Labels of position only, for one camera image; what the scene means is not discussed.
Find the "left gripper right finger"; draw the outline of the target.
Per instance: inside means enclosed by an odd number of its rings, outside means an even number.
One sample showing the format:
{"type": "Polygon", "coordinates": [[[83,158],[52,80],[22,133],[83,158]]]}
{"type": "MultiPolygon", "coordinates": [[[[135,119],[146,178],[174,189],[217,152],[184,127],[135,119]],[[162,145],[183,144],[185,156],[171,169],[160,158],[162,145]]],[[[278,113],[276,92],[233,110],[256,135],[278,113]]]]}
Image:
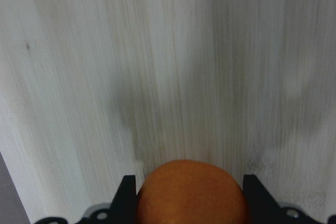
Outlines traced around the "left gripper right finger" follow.
{"type": "Polygon", "coordinates": [[[244,175],[243,194],[251,223],[279,223],[280,207],[256,175],[244,175]]]}

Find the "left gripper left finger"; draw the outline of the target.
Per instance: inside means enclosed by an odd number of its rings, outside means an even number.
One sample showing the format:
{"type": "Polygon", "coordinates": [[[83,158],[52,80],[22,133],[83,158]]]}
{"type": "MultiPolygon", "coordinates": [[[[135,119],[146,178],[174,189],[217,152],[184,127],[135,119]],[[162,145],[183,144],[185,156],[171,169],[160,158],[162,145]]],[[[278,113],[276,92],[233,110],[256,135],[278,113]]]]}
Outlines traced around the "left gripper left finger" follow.
{"type": "Polygon", "coordinates": [[[109,208],[109,223],[136,223],[138,203],[135,175],[125,175],[109,208]]]}

